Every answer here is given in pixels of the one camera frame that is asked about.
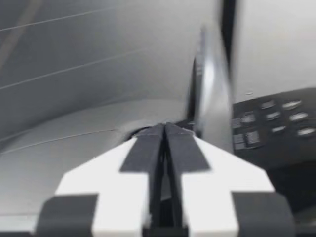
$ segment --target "button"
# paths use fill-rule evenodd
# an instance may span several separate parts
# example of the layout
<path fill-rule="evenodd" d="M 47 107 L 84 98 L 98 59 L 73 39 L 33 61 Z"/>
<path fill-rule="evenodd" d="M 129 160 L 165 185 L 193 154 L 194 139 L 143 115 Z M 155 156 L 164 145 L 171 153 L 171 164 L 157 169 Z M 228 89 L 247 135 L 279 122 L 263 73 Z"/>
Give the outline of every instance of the button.
<path fill-rule="evenodd" d="M 244 142 L 245 140 L 243 138 L 242 133 L 234 135 L 234 143 L 244 143 Z"/>
<path fill-rule="evenodd" d="M 306 128 L 302 128 L 300 130 L 297 131 L 297 136 L 299 137 L 311 137 L 315 134 L 316 129 L 312 128 L 312 127 L 306 127 Z"/>
<path fill-rule="evenodd" d="M 282 105 L 284 110 L 293 110 L 302 104 L 301 100 L 293 100 Z"/>
<path fill-rule="evenodd" d="M 239 119 L 239 118 L 234 118 L 234 119 L 233 119 L 232 127 L 233 127 L 233 129 L 237 129 L 237 128 L 240 128 L 240 127 L 241 127 L 240 119 Z"/>
<path fill-rule="evenodd" d="M 251 125 L 256 121 L 256 117 L 253 113 L 253 111 L 245 112 L 241 118 L 241 122 L 244 125 Z"/>
<path fill-rule="evenodd" d="M 290 118 L 290 121 L 292 121 L 292 122 L 299 122 L 299 121 L 302 121 L 304 119 L 307 119 L 308 114 L 305 112 L 300 112 L 300 113 L 291 115 L 289 118 Z"/>
<path fill-rule="evenodd" d="M 252 130 L 245 133 L 247 148 L 257 148 L 263 145 L 263 142 L 260 139 L 259 131 Z"/>
<path fill-rule="evenodd" d="M 279 111 L 276 111 L 276 112 L 273 112 L 271 114 L 266 115 L 267 121 L 275 120 L 279 117 L 281 117 L 281 113 Z"/>
<path fill-rule="evenodd" d="M 273 134 L 280 134 L 280 133 L 283 133 L 285 131 L 285 129 L 286 129 L 286 126 L 273 127 L 271 129 L 271 132 Z"/>
<path fill-rule="evenodd" d="M 267 102 L 264 102 L 260 105 L 260 108 L 262 110 L 265 110 L 265 109 L 268 109 L 268 108 L 271 108 L 273 107 L 274 105 L 276 105 L 275 101 L 274 100 L 269 100 Z"/>
<path fill-rule="evenodd" d="M 245 149 L 245 144 L 244 143 L 238 143 L 238 144 L 235 144 L 235 150 L 243 150 Z"/>

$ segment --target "black panel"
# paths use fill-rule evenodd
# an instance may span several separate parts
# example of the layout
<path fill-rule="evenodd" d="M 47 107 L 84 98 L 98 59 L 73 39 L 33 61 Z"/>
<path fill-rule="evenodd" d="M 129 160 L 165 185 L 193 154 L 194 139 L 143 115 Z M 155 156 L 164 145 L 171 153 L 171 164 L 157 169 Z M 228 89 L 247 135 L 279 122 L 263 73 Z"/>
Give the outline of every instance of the black panel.
<path fill-rule="evenodd" d="M 97 195 L 59 196 L 48 200 L 39 216 L 36 237 L 92 237 Z"/>
<path fill-rule="evenodd" d="M 278 193 L 233 193 L 239 237 L 294 237 L 286 199 Z"/>
<path fill-rule="evenodd" d="M 261 109 L 263 103 L 273 100 L 275 105 Z M 292 110 L 285 110 L 282 106 L 290 101 L 301 100 L 302 104 Z M 258 99 L 234 104 L 234 118 L 239 119 L 243 113 L 253 111 L 256 121 L 233 129 L 233 134 L 245 134 L 249 128 L 261 132 L 262 146 L 248 149 L 247 144 L 239 146 L 235 143 L 235 154 L 265 170 L 282 168 L 304 161 L 316 161 L 316 134 L 309 137 L 299 137 L 297 132 L 301 128 L 316 128 L 316 88 L 308 88 L 284 92 Z M 280 112 L 280 117 L 266 120 L 268 114 Z M 309 114 L 307 119 L 292 122 L 290 116 L 299 112 Z M 272 129 L 285 126 L 283 132 L 272 133 Z"/>

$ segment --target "gray plastic surface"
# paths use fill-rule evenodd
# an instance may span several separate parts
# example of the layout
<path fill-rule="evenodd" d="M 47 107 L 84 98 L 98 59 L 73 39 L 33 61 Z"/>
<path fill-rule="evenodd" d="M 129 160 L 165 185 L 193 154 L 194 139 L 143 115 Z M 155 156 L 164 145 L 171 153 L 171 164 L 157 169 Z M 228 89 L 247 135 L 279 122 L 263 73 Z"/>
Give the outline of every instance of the gray plastic surface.
<path fill-rule="evenodd" d="M 70 169 L 121 143 L 135 129 L 183 119 L 184 104 L 147 100 L 113 104 L 47 122 L 0 154 L 0 231 L 35 227 L 43 203 Z"/>

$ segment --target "white wall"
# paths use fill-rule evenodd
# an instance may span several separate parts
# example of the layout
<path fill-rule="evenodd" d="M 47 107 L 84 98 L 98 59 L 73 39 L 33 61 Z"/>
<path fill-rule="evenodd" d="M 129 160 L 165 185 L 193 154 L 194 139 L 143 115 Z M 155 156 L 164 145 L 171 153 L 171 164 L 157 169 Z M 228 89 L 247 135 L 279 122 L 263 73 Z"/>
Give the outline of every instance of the white wall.
<path fill-rule="evenodd" d="M 218 0 L 0 1 L 0 139 L 123 100 L 187 95 Z"/>
<path fill-rule="evenodd" d="M 239 1 L 237 101 L 316 86 L 315 9 L 315 0 Z"/>

